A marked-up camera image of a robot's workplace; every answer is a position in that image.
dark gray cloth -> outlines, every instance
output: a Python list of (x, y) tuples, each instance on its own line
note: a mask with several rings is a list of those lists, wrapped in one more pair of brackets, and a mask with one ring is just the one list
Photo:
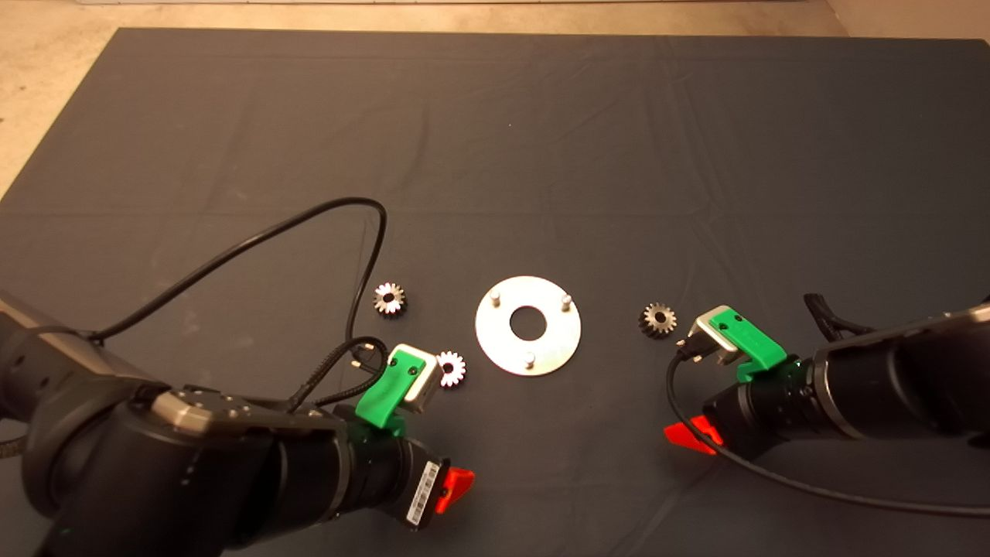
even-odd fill
[[(244, 555), (985, 555), (990, 528), (791, 493), (667, 445), (673, 341), (720, 303), (788, 350), (801, 301), (893, 325), (990, 293), (990, 49), (977, 41), (122, 30), (0, 204), (0, 284), (79, 327), (121, 317), (311, 204), (391, 225), (358, 334), (455, 350), (462, 389), (410, 435), (473, 469), (423, 532), (372, 511)], [(234, 261), (109, 346), (175, 384), (289, 395), (343, 336), (373, 238), (332, 213)], [(514, 275), (573, 294), (549, 376), (496, 369), (478, 301)], [(690, 368), (693, 408), (733, 371)], [(360, 379), (333, 376), (322, 391)], [(761, 464), (855, 492), (990, 502), (961, 441), (793, 443)], [(0, 462), (12, 555), (46, 522)]]

